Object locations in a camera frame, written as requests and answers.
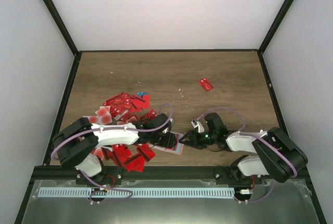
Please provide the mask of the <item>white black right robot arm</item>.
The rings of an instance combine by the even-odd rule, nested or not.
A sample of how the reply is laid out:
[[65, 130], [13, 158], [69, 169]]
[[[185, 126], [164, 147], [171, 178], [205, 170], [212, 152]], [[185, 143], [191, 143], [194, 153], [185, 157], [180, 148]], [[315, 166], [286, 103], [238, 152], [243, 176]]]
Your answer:
[[193, 130], [188, 131], [179, 142], [198, 150], [216, 145], [221, 151], [246, 152], [247, 155], [232, 164], [231, 177], [242, 184], [250, 176], [271, 176], [284, 183], [295, 178], [308, 164], [308, 157], [280, 128], [244, 133], [228, 130], [220, 116], [209, 113], [204, 116], [208, 126], [205, 130], [199, 120], [193, 120]]

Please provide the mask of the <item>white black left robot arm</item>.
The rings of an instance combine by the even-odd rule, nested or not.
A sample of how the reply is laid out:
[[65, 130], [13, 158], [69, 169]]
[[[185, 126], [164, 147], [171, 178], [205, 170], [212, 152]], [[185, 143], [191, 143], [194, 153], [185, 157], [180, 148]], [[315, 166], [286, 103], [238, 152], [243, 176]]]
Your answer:
[[177, 145], [176, 135], [171, 132], [172, 122], [164, 113], [123, 125], [92, 124], [82, 117], [53, 136], [54, 150], [50, 157], [57, 159], [63, 168], [80, 170], [99, 185], [106, 180], [106, 171], [93, 150], [147, 143], [171, 149]]

